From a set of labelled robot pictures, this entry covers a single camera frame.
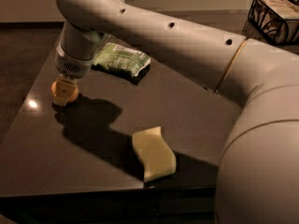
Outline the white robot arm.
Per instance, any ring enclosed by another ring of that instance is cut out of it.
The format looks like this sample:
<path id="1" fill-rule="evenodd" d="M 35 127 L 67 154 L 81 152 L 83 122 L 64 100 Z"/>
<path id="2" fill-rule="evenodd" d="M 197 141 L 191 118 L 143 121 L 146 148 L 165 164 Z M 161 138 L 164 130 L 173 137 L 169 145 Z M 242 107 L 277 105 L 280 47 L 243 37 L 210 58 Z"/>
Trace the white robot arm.
<path id="1" fill-rule="evenodd" d="M 242 35 L 132 7 L 56 0 L 65 18 L 56 65 L 86 74 L 108 35 L 244 106 L 219 165 L 215 224 L 299 223 L 297 55 Z"/>

